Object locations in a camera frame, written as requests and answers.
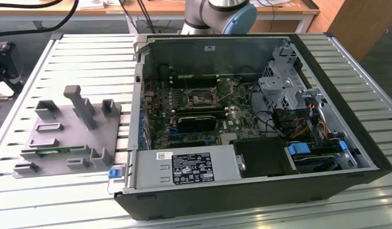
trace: blue drive bracket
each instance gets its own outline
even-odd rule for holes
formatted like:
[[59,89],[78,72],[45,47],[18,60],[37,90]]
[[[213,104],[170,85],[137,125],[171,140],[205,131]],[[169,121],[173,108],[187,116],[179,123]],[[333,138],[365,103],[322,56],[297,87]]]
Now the blue drive bracket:
[[294,154],[309,154],[310,153],[310,149],[306,143],[291,143],[287,146],[287,151],[290,155]]

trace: slotted metal surface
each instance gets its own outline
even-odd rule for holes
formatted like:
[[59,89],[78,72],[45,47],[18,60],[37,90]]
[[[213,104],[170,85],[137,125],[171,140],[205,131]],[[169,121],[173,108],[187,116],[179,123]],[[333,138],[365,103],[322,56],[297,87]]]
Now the slotted metal surface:
[[[333,39],[322,34],[299,37],[392,162],[392,101]],[[78,84],[91,103],[111,98],[122,104],[115,160],[123,162],[131,41],[130,35],[106,34],[65,35],[49,42],[0,130],[0,228],[392,228],[392,173],[329,200],[146,222],[131,220],[106,193],[105,172],[13,179],[11,168],[34,123],[34,105],[41,99],[70,104],[61,95],[66,84]]]

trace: circuit board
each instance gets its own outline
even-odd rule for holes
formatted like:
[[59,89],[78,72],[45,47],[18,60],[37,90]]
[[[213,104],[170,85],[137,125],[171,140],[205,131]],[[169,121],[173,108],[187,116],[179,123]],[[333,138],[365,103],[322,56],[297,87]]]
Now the circuit board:
[[[259,129],[246,102],[247,84],[238,83],[234,77],[218,77],[217,85],[210,88],[174,89],[167,82],[149,82],[143,94],[151,149],[223,145],[227,142],[219,136],[227,133],[233,133],[230,136],[235,139],[257,138]],[[210,131],[181,133],[177,130],[178,114],[174,115],[173,110],[198,111],[215,107],[223,108],[223,111],[217,111],[223,116],[217,118]]]

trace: blue latch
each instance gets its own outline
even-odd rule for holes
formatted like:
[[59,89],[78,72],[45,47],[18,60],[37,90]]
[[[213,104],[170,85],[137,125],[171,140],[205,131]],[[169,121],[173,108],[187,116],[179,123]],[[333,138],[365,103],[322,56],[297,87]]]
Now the blue latch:
[[110,169],[107,171],[107,178],[121,178],[121,170],[119,169]]
[[339,141],[338,145],[339,145],[342,151],[345,151],[347,149],[347,145],[346,145],[345,141]]
[[287,151],[290,155],[294,154],[309,154],[310,153],[310,149],[306,143],[291,143],[287,146]]

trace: floor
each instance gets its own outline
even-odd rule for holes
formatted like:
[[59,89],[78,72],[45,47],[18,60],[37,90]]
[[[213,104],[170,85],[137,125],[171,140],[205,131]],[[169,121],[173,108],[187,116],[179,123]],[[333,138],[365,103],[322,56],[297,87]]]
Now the floor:
[[[45,27],[51,27],[55,22],[43,22]],[[155,30],[161,32],[175,32],[181,29],[182,21],[155,21]],[[0,22],[0,31],[14,31],[33,29],[31,22]],[[123,21],[69,21],[57,32],[66,34],[90,33],[123,33],[127,31]],[[143,22],[138,22],[138,31],[149,32]],[[37,59],[47,43],[50,33],[29,34],[0,37],[0,42],[10,41],[17,45],[23,71],[21,80],[25,81],[33,70]],[[392,26],[379,41],[369,51],[361,62],[361,66],[370,74],[378,85],[392,97]],[[13,105],[13,101],[0,102],[0,126]]]

